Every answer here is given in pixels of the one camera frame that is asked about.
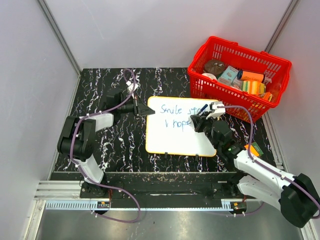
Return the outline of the white blue whiteboard marker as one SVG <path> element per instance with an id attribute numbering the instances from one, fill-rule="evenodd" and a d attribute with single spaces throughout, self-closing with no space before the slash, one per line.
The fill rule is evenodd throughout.
<path id="1" fill-rule="evenodd" d="M 203 112 L 206 110 L 207 107 L 208 107 L 208 104 L 205 104 L 205 105 L 196 113 L 196 115 L 202 115 Z"/>

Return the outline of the yellow framed whiteboard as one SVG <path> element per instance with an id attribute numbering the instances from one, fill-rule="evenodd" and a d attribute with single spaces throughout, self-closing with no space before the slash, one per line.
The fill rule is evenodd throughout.
<path id="1" fill-rule="evenodd" d="M 145 150 L 151 154 L 214 157 L 216 149 L 203 132 L 195 132 L 192 115 L 212 99 L 151 96 L 147 106 L 155 111 L 146 118 Z"/>

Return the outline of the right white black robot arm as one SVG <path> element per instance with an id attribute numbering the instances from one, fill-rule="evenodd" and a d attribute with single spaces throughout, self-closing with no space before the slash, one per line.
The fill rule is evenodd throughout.
<path id="1" fill-rule="evenodd" d="M 319 219 L 320 196 L 307 175 L 293 175 L 254 156 L 234 139 L 225 121 L 212 118 L 207 112 L 190 119 L 195 132 L 203 133 L 219 159 L 236 171 L 227 186 L 231 197 L 246 195 L 267 203 L 298 228 L 311 219 Z"/>

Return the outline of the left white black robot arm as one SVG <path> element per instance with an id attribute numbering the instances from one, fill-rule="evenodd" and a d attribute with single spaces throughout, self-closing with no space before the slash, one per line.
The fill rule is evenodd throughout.
<path id="1" fill-rule="evenodd" d="M 98 198 L 106 196 L 109 189 L 103 182 L 105 174 L 94 157 L 96 133 L 114 127 L 122 114 L 129 113 L 142 117 L 156 112 L 145 105 L 138 96 L 126 97 L 119 92 L 107 95 L 97 113 L 86 116 L 69 115 L 65 119 L 57 151 L 80 168 L 84 181 L 92 184 L 90 190 Z"/>

